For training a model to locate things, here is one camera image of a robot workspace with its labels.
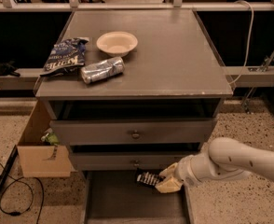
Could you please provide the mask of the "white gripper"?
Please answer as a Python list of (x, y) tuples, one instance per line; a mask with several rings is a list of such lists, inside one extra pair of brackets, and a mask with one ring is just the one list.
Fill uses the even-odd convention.
[(192, 156), (186, 156), (161, 171), (159, 175), (165, 179), (155, 185), (160, 193), (179, 191), (182, 185), (186, 187), (198, 186), (201, 182), (196, 178), (191, 168)]

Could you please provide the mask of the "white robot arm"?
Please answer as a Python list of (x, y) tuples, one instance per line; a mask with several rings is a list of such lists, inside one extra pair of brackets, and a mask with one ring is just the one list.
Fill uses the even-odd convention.
[(159, 174), (163, 180), (155, 188), (160, 193), (171, 193), (210, 180), (240, 180), (251, 173), (274, 182), (274, 152), (219, 137), (199, 154), (183, 157), (163, 170)]

